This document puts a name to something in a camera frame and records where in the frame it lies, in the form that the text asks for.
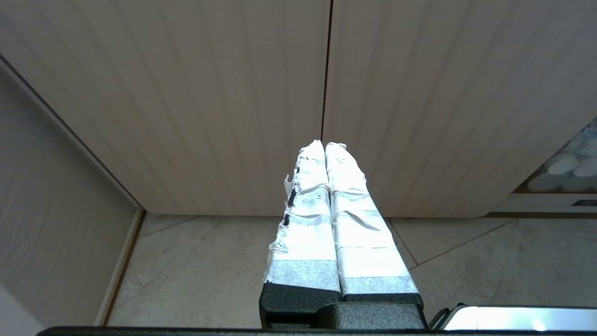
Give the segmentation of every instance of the beige wall panel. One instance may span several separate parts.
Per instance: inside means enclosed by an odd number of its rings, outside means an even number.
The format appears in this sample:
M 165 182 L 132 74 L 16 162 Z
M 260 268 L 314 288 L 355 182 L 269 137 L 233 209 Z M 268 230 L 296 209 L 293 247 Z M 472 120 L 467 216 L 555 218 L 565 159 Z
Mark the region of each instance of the beige wall panel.
M 92 325 L 137 208 L 0 70 L 0 335 Z
M 481 216 L 597 115 L 595 1 L 336 1 L 324 140 L 384 216 Z
M 3 2 L 0 52 L 150 212 L 278 215 L 327 1 Z

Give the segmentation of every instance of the gray floor tile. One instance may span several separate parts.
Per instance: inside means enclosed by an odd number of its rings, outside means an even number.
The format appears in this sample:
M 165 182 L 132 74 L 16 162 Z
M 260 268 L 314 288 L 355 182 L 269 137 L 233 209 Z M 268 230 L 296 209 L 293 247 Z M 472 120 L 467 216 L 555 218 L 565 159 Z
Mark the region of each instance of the gray floor tile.
M 390 218 L 404 245 L 421 264 L 481 234 L 510 218 Z
M 429 320 L 466 304 L 597 306 L 597 221 L 517 219 L 411 273 Z
M 197 217 L 196 215 L 154 215 L 148 212 L 145 214 L 139 236 L 146 236 Z
M 279 220 L 202 216 L 140 238 L 109 325 L 259 328 Z
M 392 224 L 390 224 L 387 218 L 384 218 L 384 220 L 386 221 L 387 226 L 390 228 L 390 232 L 392 232 L 394 243 L 396 243 L 396 247 L 398 248 L 398 252 L 400 252 L 402 260 L 404 260 L 404 264 L 406 264 L 409 270 L 416 267 L 417 263 L 414 261 L 413 256 L 410 254 L 406 246 L 404 246 L 404 243 L 398 236 L 398 233 L 396 232 Z

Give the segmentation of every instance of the wooden cabinet door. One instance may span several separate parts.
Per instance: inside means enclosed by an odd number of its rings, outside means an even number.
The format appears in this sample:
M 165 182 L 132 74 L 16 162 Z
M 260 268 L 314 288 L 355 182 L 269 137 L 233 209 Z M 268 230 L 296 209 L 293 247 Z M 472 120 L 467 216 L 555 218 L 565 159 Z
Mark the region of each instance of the wooden cabinet door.
M 154 213 L 279 215 L 329 1 L 6 1 L 0 53 Z
M 384 216 L 482 216 L 597 115 L 596 1 L 334 1 L 325 141 Z

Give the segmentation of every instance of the wooden baseboard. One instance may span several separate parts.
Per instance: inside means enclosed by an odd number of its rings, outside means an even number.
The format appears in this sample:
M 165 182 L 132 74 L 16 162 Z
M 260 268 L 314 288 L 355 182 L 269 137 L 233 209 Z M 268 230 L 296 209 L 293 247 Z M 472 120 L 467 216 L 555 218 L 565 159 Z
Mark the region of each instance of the wooden baseboard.
M 570 219 L 595 219 L 597 213 L 575 212 L 490 212 L 484 217 L 489 218 L 570 218 Z
M 124 273 L 127 270 L 128 261 L 133 253 L 135 242 L 139 236 L 139 229 L 141 229 L 141 223 L 143 222 L 145 213 L 146 212 L 143 208 L 138 208 L 137 212 L 135 212 L 135 215 L 133 216 L 131 226 L 128 229 L 127 237 L 124 240 L 120 255 L 118 256 L 118 261 L 114 267 L 112 278 L 110 278 L 110 282 L 108 283 L 104 300 L 101 302 L 96 321 L 93 323 L 94 326 L 106 326 L 108 320 L 110 319 L 112 307 L 116 301 L 116 296 L 118 295 L 118 289 L 122 283 Z

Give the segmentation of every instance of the white tape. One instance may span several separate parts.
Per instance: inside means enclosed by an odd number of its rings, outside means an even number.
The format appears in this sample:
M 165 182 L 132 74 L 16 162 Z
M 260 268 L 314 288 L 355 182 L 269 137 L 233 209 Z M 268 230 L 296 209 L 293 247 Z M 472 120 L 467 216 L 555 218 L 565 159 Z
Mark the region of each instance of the white tape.
M 301 158 L 322 161 L 325 165 L 325 152 L 321 141 L 313 140 L 309 146 L 301 148 L 298 154 L 298 159 Z
M 343 295 L 418 293 L 410 276 L 343 277 L 340 283 Z
M 332 213 L 354 210 L 377 211 L 375 203 L 369 194 L 350 194 L 336 191 L 332 194 Z
M 325 174 L 325 170 L 322 170 L 319 173 L 303 173 L 303 170 L 301 169 L 296 178 L 294 178 L 294 188 L 300 193 L 318 187 L 325 187 L 327 184 L 328 176 Z
M 274 260 L 263 282 L 340 292 L 335 260 Z
M 325 164 L 330 191 L 368 194 L 365 174 L 359 169 L 355 158 L 346 151 L 343 143 L 330 142 L 325 147 Z
M 330 217 L 290 215 L 288 225 L 283 223 L 270 245 L 271 260 L 336 260 Z
M 305 193 L 296 192 L 293 205 L 288 209 L 290 213 L 298 216 L 325 215 L 331 218 L 330 194 L 325 187 L 315 188 Z
M 337 255 L 341 277 L 410 276 L 396 247 L 339 248 Z
M 352 214 L 343 212 L 336 214 L 332 225 L 336 248 L 395 248 L 396 246 L 383 218 L 381 223 L 371 225 L 371 222 L 357 221 Z
M 293 189 L 293 184 L 294 184 L 294 176 L 297 174 L 296 169 L 294 170 L 294 175 L 293 175 L 293 179 L 292 181 L 289 181 L 288 178 L 290 176 L 288 176 L 288 174 L 286 174 L 286 178 L 284 179 L 284 188 L 286 189 L 286 198 L 288 199 L 288 197 L 290 196 L 290 191 L 292 191 Z

